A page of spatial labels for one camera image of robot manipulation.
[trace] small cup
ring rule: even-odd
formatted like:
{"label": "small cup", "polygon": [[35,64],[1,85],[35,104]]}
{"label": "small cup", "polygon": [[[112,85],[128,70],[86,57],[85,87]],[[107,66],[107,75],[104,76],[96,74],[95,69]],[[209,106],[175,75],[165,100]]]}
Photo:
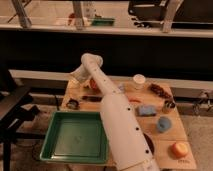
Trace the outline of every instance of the small cup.
{"label": "small cup", "polygon": [[165,100],[163,108],[162,108],[162,112],[168,114],[174,110],[175,106],[176,105],[172,100]]}
{"label": "small cup", "polygon": [[146,78],[143,75],[141,75],[141,74],[134,75],[133,76],[134,88],[137,90],[142,89],[145,81],[146,81]]}

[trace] plastic tray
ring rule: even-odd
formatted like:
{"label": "plastic tray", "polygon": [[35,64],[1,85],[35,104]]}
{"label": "plastic tray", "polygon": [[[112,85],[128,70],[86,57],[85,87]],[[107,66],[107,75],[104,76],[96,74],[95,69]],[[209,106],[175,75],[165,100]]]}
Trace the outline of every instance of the plastic tray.
{"label": "plastic tray", "polygon": [[92,26],[113,26],[115,22],[114,18],[94,18]]}
{"label": "plastic tray", "polygon": [[108,141],[97,112],[56,112],[41,150],[48,162],[105,163]]}

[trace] wooden tabletop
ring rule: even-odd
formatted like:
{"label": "wooden tabletop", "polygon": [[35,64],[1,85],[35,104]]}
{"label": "wooden tabletop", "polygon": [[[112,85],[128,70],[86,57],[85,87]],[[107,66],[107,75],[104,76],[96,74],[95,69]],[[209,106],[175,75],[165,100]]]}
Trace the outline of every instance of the wooden tabletop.
{"label": "wooden tabletop", "polygon": [[[164,104],[164,100],[161,97],[158,97],[156,94],[151,92],[148,89],[150,83],[145,83],[141,90],[136,90],[133,87],[133,83],[131,81],[116,81],[113,80],[115,84],[122,83],[124,85],[125,94],[129,98],[137,98],[141,101],[138,102],[131,102],[131,104],[136,108],[139,105],[154,105],[157,110],[157,115],[152,117],[139,117],[136,115],[137,120],[141,126],[141,129],[145,134],[147,134],[153,141],[155,152],[154,157],[157,160],[157,163],[161,169],[196,169],[196,162],[194,160],[190,144],[187,139],[187,135],[185,133],[182,121],[180,119],[179,113],[177,108],[175,108],[169,114],[164,114],[162,112],[162,106]],[[171,89],[168,84],[165,83],[157,83],[160,85],[164,90],[166,90],[170,95],[172,95]],[[76,99],[80,101],[80,108],[81,111],[99,111],[99,102],[88,102],[80,100],[83,95],[97,95],[101,96],[99,92],[94,92],[89,88],[85,88],[88,85],[88,82],[76,85],[74,82],[69,81],[66,93],[61,105],[61,110],[63,111],[71,111],[66,107],[66,103],[69,101],[70,98]],[[156,129],[156,123],[159,117],[166,116],[172,122],[172,127],[164,132],[159,133]],[[170,146],[177,141],[184,142],[189,149],[189,153],[186,157],[181,159],[176,159],[170,152]],[[115,166],[113,161],[112,154],[109,154],[108,162],[106,163],[107,166]]]}

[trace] black chair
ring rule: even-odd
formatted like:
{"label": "black chair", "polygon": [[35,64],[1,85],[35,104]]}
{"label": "black chair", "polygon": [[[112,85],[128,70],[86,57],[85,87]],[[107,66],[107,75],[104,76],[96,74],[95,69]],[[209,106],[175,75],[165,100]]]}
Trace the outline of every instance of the black chair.
{"label": "black chair", "polygon": [[10,170],[11,143],[18,139],[44,139],[44,135],[21,133],[18,128],[24,121],[32,121],[39,109],[33,106],[29,110],[22,107],[32,102],[30,88],[18,86],[6,66],[0,63],[0,143],[3,143],[3,170]]}
{"label": "black chair", "polygon": [[[162,5],[162,0],[130,1],[128,13],[136,17],[135,25],[141,27],[160,27],[165,19],[170,0]],[[212,29],[212,0],[184,0],[173,18],[173,28]]]}
{"label": "black chair", "polygon": [[128,6],[128,13],[136,16],[138,22],[134,24],[138,27],[143,24],[146,26],[159,26],[160,21],[165,17],[167,5],[169,0],[162,5],[162,0],[143,0],[143,1],[130,1]]}

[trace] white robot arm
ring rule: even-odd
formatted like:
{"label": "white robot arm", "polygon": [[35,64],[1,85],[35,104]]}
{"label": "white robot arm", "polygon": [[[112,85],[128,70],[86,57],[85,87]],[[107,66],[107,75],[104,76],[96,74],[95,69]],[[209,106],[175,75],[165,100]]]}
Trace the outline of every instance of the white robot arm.
{"label": "white robot arm", "polygon": [[86,53],[81,62],[82,65],[71,75],[80,82],[91,75],[103,93],[100,115],[117,170],[159,171],[135,118],[134,109],[127,97],[101,71],[102,58]]}

